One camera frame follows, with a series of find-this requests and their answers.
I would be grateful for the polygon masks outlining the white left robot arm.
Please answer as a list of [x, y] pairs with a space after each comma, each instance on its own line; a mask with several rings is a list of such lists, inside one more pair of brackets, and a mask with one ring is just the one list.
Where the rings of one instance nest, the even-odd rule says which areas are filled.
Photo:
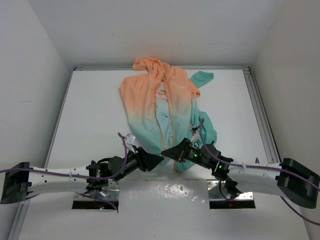
[[68, 192], [98, 198], [111, 182], [118, 182], [136, 170], [150, 172], [162, 161], [163, 157], [134, 147], [126, 150], [123, 158], [93, 160], [87, 166], [74, 168], [38, 168], [21, 162], [2, 171], [5, 177], [0, 202], [14, 204], [40, 194]]

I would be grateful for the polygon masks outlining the orange and teal jacket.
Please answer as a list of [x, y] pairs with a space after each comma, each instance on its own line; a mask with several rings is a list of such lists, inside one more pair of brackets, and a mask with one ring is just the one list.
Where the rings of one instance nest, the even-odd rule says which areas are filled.
[[141, 73], [126, 77], [120, 93], [128, 125], [149, 153], [159, 156], [184, 138], [191, 139], [191, 128], [201, 119], [204, 140], [197, 145], [217, 142], [213, 123], [197, 102], [199, 88], [214, 79], [213, 73], [198, 71], [189, 77], [181, 67], [154, 57], [137, 58], [132, 68]]

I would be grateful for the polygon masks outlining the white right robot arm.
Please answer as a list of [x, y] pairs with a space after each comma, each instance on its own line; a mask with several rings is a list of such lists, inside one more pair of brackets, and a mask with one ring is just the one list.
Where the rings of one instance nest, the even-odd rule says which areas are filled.
[[235, 163], [232, 158], [223, 156], [213, 144], [198, 148], [187, 138], [162, 151], [162, 155], [179, 163], [192, 162], [211, 170], [213, 177], [224, 182], [231, 196], [254, 192], [287, 198], [307, 209], [317, 206], [319, 175], [291, 158], [269, 164]]

